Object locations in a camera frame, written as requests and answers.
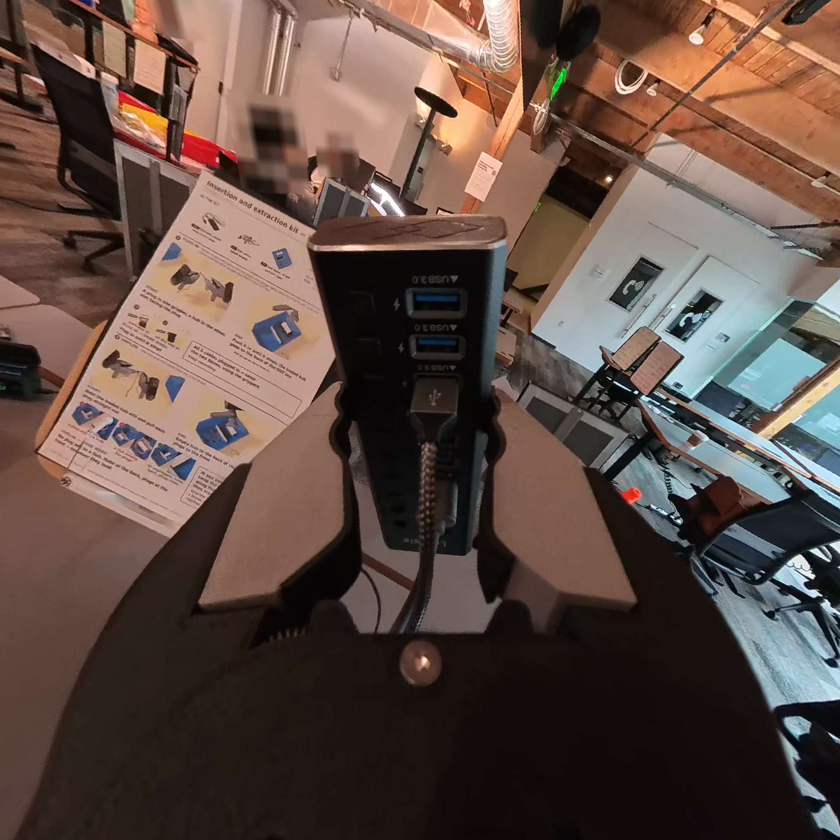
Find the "silver air duct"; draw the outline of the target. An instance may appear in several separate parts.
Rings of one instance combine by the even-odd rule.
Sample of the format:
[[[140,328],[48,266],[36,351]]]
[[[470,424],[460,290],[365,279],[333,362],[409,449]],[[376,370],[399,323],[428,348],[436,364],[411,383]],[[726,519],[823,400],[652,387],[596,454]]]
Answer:
[[[488,31],[483,33],[442,2],[352,2],[363,16],[418,46],[479,70],[506,73],[518,67],[518,4],[483,2]]]

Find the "office chair with brown jacket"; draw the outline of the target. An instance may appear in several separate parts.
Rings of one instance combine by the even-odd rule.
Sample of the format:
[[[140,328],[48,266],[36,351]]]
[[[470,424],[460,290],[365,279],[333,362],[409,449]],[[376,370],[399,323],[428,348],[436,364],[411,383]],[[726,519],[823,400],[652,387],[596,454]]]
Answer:
[[[745,491],[729,477],[693,486],[689,498],[669,495],[679,538],[697,571],[720,571],[727,587],[743,597],[734,579],[752,587],[772,584],[793,603],[764,611],[770,620],[786,612],[810,613],[838,668],[838,504],[815,490],[772,504],[746,507]]]

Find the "black power station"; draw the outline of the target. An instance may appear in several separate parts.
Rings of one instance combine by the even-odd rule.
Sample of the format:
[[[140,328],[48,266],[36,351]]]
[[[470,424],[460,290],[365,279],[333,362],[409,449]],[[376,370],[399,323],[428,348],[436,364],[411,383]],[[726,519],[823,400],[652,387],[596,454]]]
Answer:
[[[36,347],[1,341],[1,397],[34,401],[42,391],[39,368]]]

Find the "black office chair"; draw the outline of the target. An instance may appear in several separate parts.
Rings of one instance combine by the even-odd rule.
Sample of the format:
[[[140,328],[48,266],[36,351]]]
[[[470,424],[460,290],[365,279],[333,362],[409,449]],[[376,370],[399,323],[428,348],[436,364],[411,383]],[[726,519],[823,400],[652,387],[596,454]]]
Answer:
[[[114,130],[100,82],[39,45],[31,51],[59,128],[58,182],[87,205],[59,209],[121,224]]]

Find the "instruction sheet board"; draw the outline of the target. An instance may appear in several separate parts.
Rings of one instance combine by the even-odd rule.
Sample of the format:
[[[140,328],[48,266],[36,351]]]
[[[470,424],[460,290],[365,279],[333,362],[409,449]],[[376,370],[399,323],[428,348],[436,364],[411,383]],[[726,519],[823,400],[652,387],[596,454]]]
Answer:
[[[310,226],[202,174],[37,455],[166,537],[311,404],[334,351]]]

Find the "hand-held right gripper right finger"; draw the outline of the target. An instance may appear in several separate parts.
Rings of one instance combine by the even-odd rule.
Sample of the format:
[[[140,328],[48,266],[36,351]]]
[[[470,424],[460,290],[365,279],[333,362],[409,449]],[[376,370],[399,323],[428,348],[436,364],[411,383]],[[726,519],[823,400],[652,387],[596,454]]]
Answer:
[[[630,612],[637,596],[587,468],[509,394],[491,399],[475,540],[485,601],[524,604],[543,633],[572,607]]]

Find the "grey panel on stand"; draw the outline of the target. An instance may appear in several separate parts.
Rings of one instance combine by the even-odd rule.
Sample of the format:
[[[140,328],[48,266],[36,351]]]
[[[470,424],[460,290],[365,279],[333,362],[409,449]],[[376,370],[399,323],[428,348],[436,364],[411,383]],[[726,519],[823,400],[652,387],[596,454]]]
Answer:
[[[370,205],[369,197],[327,177],[318,195],[312,226],[318,228],[328,221],[344,217],[367,217]]]

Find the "black floor lamp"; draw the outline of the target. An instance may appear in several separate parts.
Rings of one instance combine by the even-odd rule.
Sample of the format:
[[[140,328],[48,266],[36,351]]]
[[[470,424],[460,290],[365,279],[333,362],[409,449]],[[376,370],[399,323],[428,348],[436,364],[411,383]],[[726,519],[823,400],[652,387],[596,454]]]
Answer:
[[[424,87],[415,87],[414,93],[416,98],[427,106],[428,113],[400,191],[401,199],[410,203],[416,202],[423,189],[425,165],[428,158],[426,151],[427,147],[434,146],[433,132],[436,117],[441,115],[447,119],[454,119],[458,116],[456,108],[433,91]]]

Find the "wooden back chair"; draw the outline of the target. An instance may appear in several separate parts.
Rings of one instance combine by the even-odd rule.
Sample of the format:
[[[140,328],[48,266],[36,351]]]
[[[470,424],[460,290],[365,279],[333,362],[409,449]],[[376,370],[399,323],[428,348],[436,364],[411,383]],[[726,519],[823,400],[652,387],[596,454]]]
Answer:
[[[642,327],[637,329],[616,351],[599,346],[602,364],[579,390],[572,403],[581,406],[584,402],[588,402],[588,406],[593,407],[608,395],[611,386],[629,385],[629,375],[634,366],[641,364],[661,340],[656,332]]]
[[[640,396],[649,396],[684,360],[684,354],[666,341],[659,341],[631,373],[621,373],[610,384],[603,408],[620,422]]]

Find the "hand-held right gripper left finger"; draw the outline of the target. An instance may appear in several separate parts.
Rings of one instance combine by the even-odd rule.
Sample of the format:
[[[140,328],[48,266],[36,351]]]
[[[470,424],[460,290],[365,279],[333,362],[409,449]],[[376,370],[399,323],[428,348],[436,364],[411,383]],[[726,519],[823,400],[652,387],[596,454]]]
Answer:
[[[350,420],[332,384],[251,462],[199,606],[339,601],[361,572]]]

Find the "long wooden-edged desk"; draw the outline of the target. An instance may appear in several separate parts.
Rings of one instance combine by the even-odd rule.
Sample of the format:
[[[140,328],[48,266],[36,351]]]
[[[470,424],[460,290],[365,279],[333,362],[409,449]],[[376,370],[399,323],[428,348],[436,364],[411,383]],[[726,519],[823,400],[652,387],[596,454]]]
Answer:
[[[609,480],[617,478],[653,442],[668,455],[684,459],[715,477],[727,476],[751,496],[762,502],[774,503],[797,492],[812,491],[832,501],[838,501],[838,490],[817,480],[806,468],[797,465],[792,457],[774,455],[770,444],[749,447],[743,434],[727,435],[732,444],[738,444],[746,452],[725,447],[710,439],[702,439],[691,445],[689,439],[699,430],[689,428],[645,396],[637,399],[644,425],[644,434],[635,440],[616,461],[604,468],[603,475]]]

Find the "grey divider panel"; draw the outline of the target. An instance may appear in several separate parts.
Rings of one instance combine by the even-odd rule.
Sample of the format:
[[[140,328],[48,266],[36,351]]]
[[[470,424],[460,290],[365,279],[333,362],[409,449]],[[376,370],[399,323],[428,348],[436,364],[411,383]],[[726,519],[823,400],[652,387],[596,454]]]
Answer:
[[[601,469],[627,441],[629,433],[532,382],[518,397],[518,404],[584,466]]]

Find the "white paper notice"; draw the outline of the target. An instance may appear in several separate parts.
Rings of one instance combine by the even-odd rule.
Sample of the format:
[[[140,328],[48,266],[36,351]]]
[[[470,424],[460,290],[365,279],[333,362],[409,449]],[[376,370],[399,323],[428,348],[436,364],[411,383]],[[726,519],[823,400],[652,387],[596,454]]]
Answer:
[[[480,203],[486,201],[501,167],[502,161],[482,151],[465,185],[465,194]]]

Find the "black phone sign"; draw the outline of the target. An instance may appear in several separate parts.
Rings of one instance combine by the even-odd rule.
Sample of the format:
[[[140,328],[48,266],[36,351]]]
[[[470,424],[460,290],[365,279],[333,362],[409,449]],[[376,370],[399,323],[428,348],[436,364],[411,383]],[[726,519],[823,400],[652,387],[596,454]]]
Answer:
[[[625,312],[632,311],[645,291],[662,275],[665,268],[647,257],[640,256],[615,286],[608,301]]]
[[[721,305],[719,297],[700,289],[671,320],[667,335],[687,343]]]

